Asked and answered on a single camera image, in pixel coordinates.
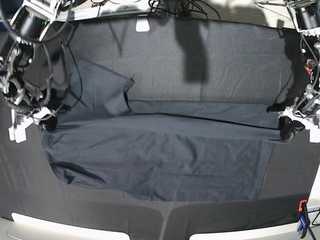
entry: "orange clamp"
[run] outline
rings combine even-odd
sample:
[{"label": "orange clamp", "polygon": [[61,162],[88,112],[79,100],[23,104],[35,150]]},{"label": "orange clamp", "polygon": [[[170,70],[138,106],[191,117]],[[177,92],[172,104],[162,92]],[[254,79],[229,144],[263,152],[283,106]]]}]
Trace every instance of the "orange clamp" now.
[{"label": "orange clamp", "polygon": [[301,201],[300,201],[299,209],[298,209],[299,212],[302,212],[302,204],[303,204],[303,203],[307,203],[307,201],[308,201],[307,199],[304,199],[304,200],[301,200]]}]

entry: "blue clamp handle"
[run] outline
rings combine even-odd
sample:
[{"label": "blue clamp handle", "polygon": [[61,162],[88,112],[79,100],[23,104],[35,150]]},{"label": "blue clamp handle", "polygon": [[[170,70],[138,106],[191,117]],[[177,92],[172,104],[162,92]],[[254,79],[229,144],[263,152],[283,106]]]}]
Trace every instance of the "blue clamp handle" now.
[{"label": "blue clamp handle", "polygon": [[307,221],[303,215],[300,216],[300,226],[298,228],[298,232],[300,232],[302,229],[305,229],[307,227]]}]

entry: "black fabric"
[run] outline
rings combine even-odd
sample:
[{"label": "black fabric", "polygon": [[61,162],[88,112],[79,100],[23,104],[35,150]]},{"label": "black fabric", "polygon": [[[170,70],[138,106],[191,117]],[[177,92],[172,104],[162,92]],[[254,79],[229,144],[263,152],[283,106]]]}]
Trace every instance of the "black fabric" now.
[{"label": "black fabric", "polygon": [[[71,89],[81,91],[81,76],[81,102],[45,136],[58,178],[149,200],[256,199],[272,150],[267,141],[280,140],[277,113],[263,104],[201,101],[130,101],[130,111],[125,94],[133,80],[83,59],[76,64]],[[66,104],[74,101],[70,95]]]},{"label": "black fabric", "polygon": [[[181,36],[179,41],[176,39],[175,21],[187,33],[187,37],[183,39]],[[197,48],[197,41],[191,39],[200,37],[194,33],[199,32],[196,27],[204,21],[192,19],[192,22],[194,24],[190,24],[188,19],[153,18],[149,19],[150,31],[138,33],[135,30],[136,18],[77,21],[71,49],[77,56],[126,77],[133,77],[135,84],[128,92],[129,99],[197,101],[199,95],[195,94],[199,93],[201,71],[196,67],[198,65],[184,68],[184,50],[190,49],[190,56],[196,52],[191,50]],[[207,52],[208,61],[212,60],[210,66],[217,65],[217,68],[207,74],[208,84],[203,88],[210,99],[203,100],[270,105],[279,92],[286,94],[287,88],[293,88],[291,81],[286,85],[292,70],[294,85],[302,84],[295,89],[295,93],[305,89],[303,84],[308,81],[302,80],[306,79],[306,73],[300,60],[299,34],[232,22],[208,21],[207,26],[201,27],[201,32],[212,32],[210,37],[201,38],[203,44],[200,49]],[[5,37],[6,34],[0,32],[1,43]],[[243,47],[234,48],[234,54],[220,51],[223,46],[230,48],[235,42]],[[59,39],[49,43],[48,47],[53,56],[54,87],[61,87],[56,83],[63,78]],[[251,54],[251,47],[258,48],[259,52]],[[237,56],[244,54],[242,50],[255,65],[248,68],[247,58],[238,59]],[[252,77],[245,73],[242,76],[246,77],[239,82],[237,74],[233,77],[229,75],[239,68],[234,70],[230,67],[221,74],[224,77],[222,81],[214,74],[224,69],[219,64],[221,59],[228,60],[227,66],[232,65],[234,60],[239,68],[246,66],[260,75]],[[185,70],[194,81],[184,81]],[[36,59],[25,76],[35,84],[41,84],[48,75],[46,57],[39,47]],[[226,88],[233,94],[227,95]],[[39,128],[30,126],[27,141],[16,144],[10,142],[8,137],[8,127],[12,124],[10,109],[2,98],[0,115],[0,216],[12,219],[11,213],[19,213],[77,227],[119,231],[129,234],[132,240],[188,240],[198,233],[242,231],[297,222],[297,206],[301,199],[308,198],[320,162],[319,145],[309,143],[309,133],[303,131],[288,144],[273,147],[257,201],[200,203],[137,200],[121,191],[65,184],[55,176],[48,163]]]}]

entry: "black cable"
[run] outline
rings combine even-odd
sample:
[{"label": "black cable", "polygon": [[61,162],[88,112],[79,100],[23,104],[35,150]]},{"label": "black cable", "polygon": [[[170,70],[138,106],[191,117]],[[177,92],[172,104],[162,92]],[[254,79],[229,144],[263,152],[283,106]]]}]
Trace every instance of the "black cable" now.
[{"label": "black cable", "polygon": [[311,229],[311,227],[310,227],[309,225],[307,225],[306,227],[308,228],[309,233],[311,234],[312,239],[313,239],[313,240],[317,240],[314,232],[313,232],[312,229]]},{"label": "black cable", "polygon": [[[63,43],[60,35],[59,35],[59,39],[60,39],[61,44],[63,45],[64,43]],[[74,108],[74,107],[78,104],[78,102],[81,101],[84,87],[83,87],[83,81],[82,81],[82,77],[81,77],[81,74],[80,74],[79,67],[78,67],[77,62],[76,62],[75,55],[74,55],[74,53],[72,52],[71,47],[70,47],[68,44],[66,44],[66,46],[67,46],[67,48],[68,48],[69,51],[70,51],[70,54],[71,54],[72,59],[73,59],[73,63],[74,63],[74,65],[75,65],[75,67],[76,67],[76,70],[77,70],[77,72],[78,72],[79,79],[80,79],[80,95],[79,95],[79,97],[76,98],[76,102],[75,102],[75,103],[72,105],[72,107],[71,107],[71,108]]]},{"label": "black cable", "polygon": [[71,106],[71,109],[72,109],[72,108],[74,108],[74,107],[75,107],[75,106],[80,102],[81,97],[82,97],[82,93],[83,93],[83,89],[84,89],[84,87],[83,87],[83,82],[82,82],[82,78],[81,78],[80,70],[79,70],[79,67],[78,67],[78,65],[77,65],[77,62],[76,62],[75,56],[74,56],[73,52],[71,51],[70,46],[69,46],[69,45],[67,45],[67,47],[68,47],[68,49],[69,49],[69,51],[70,51],[70,54],[71,54],[71,56],[72,56],[72,59],[73,59],[74,65],[75,65],[75,67],[76,67],[76,70],[77,70],[77,72],[78,72],[79,79],[80,79],[80,95],[79,95],[79,97],[76,99],[76,102]]},{"label": "black cable", "polygon": [[46,60],[48,62],[50,76],[45,81],[46,82],[46,94],[45,94],[45,98],[39,102],[40,107],[47,105],[51,99],[51,83],[52,83],[52,79],[54,76],[54,70],[53,70],[53,66],[52,66],[52,61],[51,61],[49,49],[48,49],[47,45],[44,43],[42,44],[42,47],[44,49]]},{"label": "black cable", "polygon": [[14,110],[15,110],[16,112],[18,112],[18,113],[28,112],[28,111],[31,110],[28,106],[23,106],[23,105],[21,105],[21,104],[15,105],[14,103],[12,103],[12,102],[10,102],[10,101],[7,101],[6,104],[7,104],[10,108],[14,109]]},{"label": "black cable", "polygon": [[160,0],[153,0],[152,5],[150,6],[149,16],[151,16],[152,10],[154,9],[154,4],[155,4],[156,2],[158,2],[157,6],[156,6],[156,10],[159,8]]},{"label": "black cable", "polygon": [[35,90],[35,91],[39,91],[41,88],[35,84],[33,84],[32,82],[26,80],[26,78],[24,77],[23,79],[23,82],[24,82],[24,85],[32,90]]},{"label": "black cable", "polygon": [[[204,9],[199,5],[197,4],[195,1],[193,0],[190,0],[188,1],[188,3],[192,4],[192,10],[189,10],[189,12],[194,12],[194,13],[200,13],[200,14],[204,14],[206,19],[209,19],[208,18],[208,14],[204,11]],[[193,10],[193,7],[196,6],[200,11],[197,11],[197,10]]]},{"label": "black cable", "polygon": [[313,221],[311,223],[313,226],[320,226],[320,224],[315,224],[315,220],[319,217],[319,215],[320,215],[320,209],[319,209],[318,214],[315,216],[315,218],[313,219]]},{"label": "black cable", "polygon": [[[285,0],[286,2],[286,8],[289,12],[289,15],[290,15],[290,18],[291,20],[294,22],[294,16],[290,10],[290,6],[289,6],[289,3],[288,3],[288,0]],[[304,41],[305,45],[307,46],[307,48],[310,50],[311,54],[312,54],[312,57],[314,58],[314,61],[315,61],[315,64],[316,64],[316,67],[317,67],[317,71],[316,71],[316,75],[315,75],[315,79],[312,83],[312,86],[311,88],[308,90],[308,92],[306,93],[306,95],[304,95],[302,97],[302,99],[299,101],[299,103],[296,105],[296,107],[293,109],[293,114],[296,113],[299,109],[299,107],[301,106],[301,104],[307,99],[307,96],[311,93],[311,91],[315,88],[318,80],[319,80],[319,74],[320,74],[320,67],[319,67],[319,60],[317,59],[316,57],[316,54],[314,53],[313,49],[310,47],[309,43],[307,42],[305,36],[301,33],[300,34],[301,36],[301,39]]]},{"label": "black cable", "polygon": [[16,40],[17,38],[21,38],[22,40],[26,41],[26,42],[30,42],[33,44],[43,44],[43,43],[48,43],[52,40],[54,40],[60,33],[62,33],[62,31],[66,28],[66,26],[68,25],[68,22],[70,20],[70,16],[71,16],[71,9],[72,9],[72,4],[70,4],[69,6],[69,11],[68,11],[68,15],[66,18],[66,21],[64,22],[64,24],[60,27],[60,29],[57,31],[56,34],[54,34],[52,37],[50,37],[49,39],[46,40],[41,40],[39,41],[38,39],[35,38],[30,38],[27,36],[22,36],[19,32],[17,32],[16,30],[14,30],[9,22],[7,21],[6,15],[4,13],[4,8],[2,5],[2,1],[0,0],[0,18],[2,19],[2,23],[4,25],[4,27],[8,30],[8,32],[10,33],[11,37]]},{"label": "black cable", "polygon": [[96,18],[98,18],[99,15],[100,15],[101,7],[104,6],[107,2],[109,2],[109,0],[103,0],[103,1],[100,1],[100,2],[96,2],[96,1],[92,1],[91,0],[91,2],[92,2],[92,5],[91,5],[92,8],[95,8],[95,7],[99,6],[98,14],[96,16]]},{"label": "black cable", "polygon": [[219,20],[221,20],[221,16],[220,16],[219,12],[213,6],[211,6],[209,3],[207,3],[207,2],[205,2],[203,0],[192,0],[192,1],[194,1],[194,2],[198,1],[198,2],[204,3],[209,8],[211,8],[216,13],[216,15],[219,17]]},{"label": "black cable", "polygon": [[[151,10],[152,10],[152,9],[155,9],[156,7],[154,7],[154,6],[151,5],[151,1],[154,1],[154,2],[158,2],[158,1],[157,1],[157,0],[149,0],[149,1],[148,1],[148,5],[149,5],[149,7],[150,7]],[[167,10],[167,9],[164,9],[164,8],[158,8],[158,10],[164,11],[164,12],[166,12],[166,13],[168,13],[168,14],[172,14],[172,15],[177,15],[177,14],[179,14],[178,11],[177,11],[177,12],[171,12],[171,11],[169,11],[169,10]]]},{"label": "black cable", "polygon": [[156,6],[156,8],[155,8],[155,10],[154,10],[154,13],[156,13],[156,11],[158,10],[159,5],[160,5],[160,1],[158,1],[158,5]]},{"label": "black cable", "polygon": [[307,102],[307,104],[305,106],[303,106],[303,108],[301,109],[301,112],[304,113],[315,102],[315,100],[318,99],[318,98],[319,98],[319,94],[315,94],[313,96],[313,98],[310,99],[310,101]]},{"label": "black cable", "polygon": [[52,118],[53,116],[55,116],[55,114],[57,112],[59,112],[62,109],[62,107],[65,105],[67,96],[68,96],[69,91],[70,91],[71,80],[70,80],[69,70],[68,70],[68,67],[67,67],[67,53],[66,53],[65,46],[64,46],[64,44],[62,42],[61,42],[61,47],[62,47],[62,51],[63,51],[63,58],[65,60],[65,64],[64,65],[66,65],[65,69],[66,69],[67,88],[66,88],[65,94],[63,96],[63,99],[62,99],[62,101],[60,103],[60,106],[56,110],[53,110],[51,112],[51,114],[49,114],[48,116],[43,117],[43,118],[36,118],[36,117],[28,116],[28,115],[25,115],[25,114],[19,114],[19,115],[24,116],[24,117],[28,117],[28,118],[32,118],[32,119],[35,119],[35,120],[46,121],[46,120],[49,120],[50,118]]}]

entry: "wire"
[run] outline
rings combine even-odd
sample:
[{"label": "wire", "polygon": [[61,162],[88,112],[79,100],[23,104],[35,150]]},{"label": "wire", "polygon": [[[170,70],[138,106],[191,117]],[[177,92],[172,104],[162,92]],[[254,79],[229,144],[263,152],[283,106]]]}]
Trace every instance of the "wire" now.
[{"label": "wire", "polygon": [[84,89],[84,88],[83,88],[83,82],[82,82],[82,78],[81,78],[80,70],[79,70],[79,67],[78,67],[78,65],[77,65],[77,62],[76,62],[75,56],[74,56],[73,52],[71,51],[70,46],[69,46],[69,45],[67,45],[67,47],[68,47],[68,49],[69,49],[69,51],[70,51],[70,54],[71,54],[71,56],[72,56],[72,59],[73,59],[74,65],[75,65],[75,67],[76,67],[76,70],[77,70],[77,72],[78,72],[79,79],[80,79],[80,95],[79,95],[79,97],[76,99],[76,102],[71,106],[71,109],[72,109],[72,108],[74,108],[74,107],[75,107],[75,106],[80,102],[81,97],[82,97],[82,93],[83,93],[83,89]]},{"label": "wire", "polygon": [[[156,9],[156,7],[154,7],[153,5],[151,5],[151,1],[152,1],[152,0],[149,0],[149,1],[148,1],[149,7],[151,8],[150,12],[152,12],[152,9]],[[171,11],[165,9],[165,8],[157,8],[157,9],[160,10],[160,11],[164,11],[164,12],[166,12],[166,13],[168,13],[168,14],[172,14],[172,15],[178,15],[178,14],[179,14],[178,11],[176,11],[176,12],[171,12]]]},{"label": "wire", "polygon": [[[208,14],[204,11],[204,9],[199,5],[197,4],[195,1],[193,0],[188,0],[188,3],[189,4],[192,4],[192,9],[189,10],[189,12],[195,12],[195,13],[201,13],[201,14],[204,14],[206,19],[209,19],[208,18]],[[196,6],[200,11],[197,11],[197,10],[193,10],[194,6]]]},{"label": "wire", "polygon": [[159,5],[160,5],[160,0],[153,0],[153,3],[152,3],[152,6],[150,7],[150,12],[149,12],[149,16],[151,16],[151,13],[152,13],[152,10],[154,9],[154,4],[158,2],[155,10],[154,10],[154,13],[156,13],[156,11],[159,9]]},{"label": "wire", "polygon": [[313,232],[312,229],[311,229],[311,227],[310,227],[309,225],[307,225],[306,227],[308,228],[309,233],[311,234],[312,239],[313,239],[313,240],[317,240],[314,232]]},{"label": "wire", "polygon": [[[285,0],[285,3],[286,3],[286,8],[290,14],[290,17],[291,17],[291,20],[293,21],[293,23],[295,22],[294,21],[294,16],[290,10],[290,6],[289,6],[289,2],[288,0]],[[309,43],[307,42],[305,36],[300,33],[300,36],[301,36],[301,39],[304,41],[305,45],[307,46],[307,48],[310,50],[311,54],[312,54],[312,57],[314,58],[314,61],[315,61],[315,64],[316,64],[316,67],[317,67],[317,71],[316,71],[316,75],[315,75],[315,79],[312,83],[312,86],[311,88],[308,90],[308,92],[306,93],[306,95],[303,96],[303,98],[299,101],[299,103],[295,106],[295,108],[293,109],[293,113],[297,112],[297,110],[299,109],[299,107],[301,106],[301,104],[307,99],[307,96],[311,93],[311,91],[315,88],[318,80],[319,80],[319,74],[320,74],[320,67],[319,67],[319,60],[317,59],[316,57],[316,54],[314,53],[314,51],[312,50],[312,48],[310,47]]]},{"label": "wire", "polygon": [[218,12],[213,6],[211,6],[209,3],[207,3],[207,2],[205,2],[205,1],[203,1],[203,0],[192,0],[192,1],[193,1],[193,2],[198,1],[198,2],[204,3],[204,4],[207,5],[209,8],[211,8],[211,9],[216,13],[216,15],[218,16],[219,20],[221,20],[221,16],[220,16],[219,12]]},{"label": "wire", "polygon": [[46,60],[48,62],[50,76],[45,81],[46,82],[46,94],[45,94],[45,98],[41,102],[39,102],[40,107],[43,107],[43,106],[47,105],[49,103],[49,101],[50,101],[50,98],[51,98],[51,82],[52,82],[52,79],[54,77],[54,70],[53,70],[53,67],[52,67],[52,61],[51,61],[51,56],[50,56],[49,49],[48,49],[48,47],[47,47],[47,45],[45,43],[42,43],[42,47],[44,49]]},{"label": "wire", "polygon": [[301,111],[302,111],[303,113],[305,113],[305,112],[308,110],[308,108],[309,108],[312,104],[314,104],[315,100],[317,100],[318,98],[319,98],[319,94],[315,94],[315,95],[313,96],[313,98],[312,98],[309,102],[307,102],[305,106],[303,106],[303,108],[301,109]]},{"label": "wire", "polygon": [[65,46],[64,46],[64,44],[62,42],[61,42],[61,48],[62,48],[62,51],[63,51],[64,60],[65,60],[64,64],[66,65],[65,69],[66,69],[67,88],[66,88],[65,94],[63,96],[63,99],[62,99],[62,101],[60,103],[60,106],[56,110],[53,110],[51,112],[51,114],[49,114],[49,116],[47,116],[47,117],[43,117],[43,118],[35,118],[35,117],[32,117],[32,116],[26,116],[26,117],[29,117],[29,118],[32,118],[32,119],[36,119],[36,120],[40,120],[40,121],[46,121],[46,120],[49,120],[50,118],[52,118],[53,116],[55,116],[55,114],[57,112],[59,112],[62,109],[62,107],[65,105],[66,100],[67,100],[67,96],[68,96],[68,94],[70,92],[71,80],[70,80],[70,74],[69,74],[69,70],[68,70],[68,65],[66,63],[67,62],[67,53],[66,53]]},{"label": "wire", "polygon": [[319,215],[320,215],[320,210],[311,223],[313,226],[320,226],[320,223],[315,223],[315,220],[319,217]]},{"label": "wire", "polygon": [[38,39],[35,38],[30,38],[27,36],[22,36],[19,32],[17,32],[16,30],[14,30],[9,22],[7,21],[6,15],[4,13],[4,8],[2,5],[2,0],[0,0],[0,18],[2,19],[2,23],[4,25],[4,27],[8,30],[8,32],[10,33],[11,37],[13,37],[13,39],[18,39],[21,38],[22,40],[26,41],[26,42],[30,42],[33,44],[43,44],[43,43],[48,43],[52,40],[54,40],[60,33],[62,33],[62,31],[66,28],[66,26],[68,25],[68,22],[70,20],[70,16],[71,16],[71,9],[72,9],[72,4],[70,4],[69,6],[69,11],[68,11],[68,15],[67,18],[64,22],[64,24],[60,27],[60,29],[57,31],[56,34],[54,34],[52,37],[50,37],[49,39],[46,40],[41,40],[39,41]]},{"label": "wire", "polygon": [[96,1],[92,1],[92,0],[91,0],[91,2],[92,2],[92,5],[91,5],[92,8],[95,8],[95,7],[98,7],[98,6],[99,6],[98,14],[97,14],[97,16],[96,16],[96,18],[98,18],[99,15],[100,15],[101,7],[104,6],[107,2],[109,2],[109,0],[103,0],[103,1],[99,1],[99,2],[96,2]]},{"label": "wire", "polygon": [[319,74],[320,74],[320,67],[319,67],[319,61],[314,53],[314,51],[312,50],[312,48],[310,47],[309,43],[307,42],[305,36],[301,33],[301,38],[302,40],[304,41],[305,45],[308,47],[308,49],[310,50],[312,56],[314,57],[314,61],[315,61],[315,64],[316,64],[316,67],[317,67],[317,70],[316,70],[316,75],[315,75],[315,79],[312,83],[312,86],[311,88],[308,90],[308,92],[306,93],[306,95],[303,96],[303,98],[299,101],[299,103],[296,105],[296,107],[294,108],[293,110],[293,113],[295,113],[298,108],[301,106],[301,104],[307,99],[307,96],[311,93],[311,91],[315,88],[318,80],[319,80]]}]

